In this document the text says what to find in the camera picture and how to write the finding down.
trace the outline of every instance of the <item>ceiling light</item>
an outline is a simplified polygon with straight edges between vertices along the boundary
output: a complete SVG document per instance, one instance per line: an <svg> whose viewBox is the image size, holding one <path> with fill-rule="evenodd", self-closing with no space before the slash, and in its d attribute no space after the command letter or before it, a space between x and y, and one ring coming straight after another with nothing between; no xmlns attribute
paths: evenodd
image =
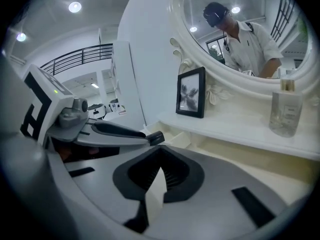
<svg viewBox="0 0 320 240"><path fill-rule="evenodd" d="M24 40L26 40L26 35L24 33L20 33L16 36L16 39L19 41L19 42L23 42Z"/></svg>
<svg viewBox="0 0 320 240"><path fill-rule="evenodd" d="M232 12L233 14L237 14L238 12L240 12L240 7L238 7L238 6L233 7L232 10L231 10L231 12Z"/></svg>
<svg viewBox="0 0 320 240"><path fill-rule="evenodd" d="M69 11L72 13L77 13L81 10L81 4L79 2L72 2L69 5Z"/></svg>
<svg viewBox="0 0 320 240"><path fill-rule="evenodd" d="M197 27L196 27L196 26L193 26L192 28L190 28L190 31L191 31L191 32L196 32L196 31L197 31Z"/></svg>

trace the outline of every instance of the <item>white pillar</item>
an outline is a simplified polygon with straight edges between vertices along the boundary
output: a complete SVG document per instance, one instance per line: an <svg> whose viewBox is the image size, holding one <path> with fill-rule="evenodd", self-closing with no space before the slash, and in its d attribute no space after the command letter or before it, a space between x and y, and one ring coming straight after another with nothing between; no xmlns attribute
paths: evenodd
<svg viewBox="0 0 320 240"><path fill-rule="evenodd" d="M108 105L109 105L108 97L107 97L107 93L106 93L104 76L102 75L102 71L101 70L96 72L96 79L97 79L97 82L98 82L97 84L99 86L99 92L100 92L101 101L106 107L108 107Z"/></svg>

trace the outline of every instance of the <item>perfume bottle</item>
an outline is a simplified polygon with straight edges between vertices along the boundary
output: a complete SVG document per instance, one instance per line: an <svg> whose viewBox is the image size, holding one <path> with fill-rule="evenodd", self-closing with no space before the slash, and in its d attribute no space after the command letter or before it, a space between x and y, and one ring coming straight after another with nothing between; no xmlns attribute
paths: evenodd
<svg viewBox="0 0 320 240"><path fill-rule="evenodd" d="M290 138L296 134L303 96L295 92L295 81L281 79L281 90L272 93L269 128L277 135Z"/></svg>

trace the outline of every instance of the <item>picture frame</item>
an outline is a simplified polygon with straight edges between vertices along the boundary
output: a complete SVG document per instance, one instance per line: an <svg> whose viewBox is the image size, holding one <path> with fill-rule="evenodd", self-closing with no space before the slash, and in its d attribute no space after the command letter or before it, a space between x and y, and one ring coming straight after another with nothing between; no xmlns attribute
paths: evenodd
<svg viewBox="0 0 320 240"><path fill-rule="evenodd" d="M206 69L199 67L178 75L175 112L194 118L205 115Z"/></svg>

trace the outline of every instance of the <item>photo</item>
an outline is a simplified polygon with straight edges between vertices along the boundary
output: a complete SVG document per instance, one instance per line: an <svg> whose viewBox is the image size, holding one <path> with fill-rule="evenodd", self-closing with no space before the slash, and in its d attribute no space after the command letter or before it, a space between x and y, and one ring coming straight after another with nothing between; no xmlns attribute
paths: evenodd
<svg viewBox="0 0 320 240"><path fill-rule="evenodd" d="M199 104L199 74L193 74L181 79L179 109L198 111Z"/></svg>

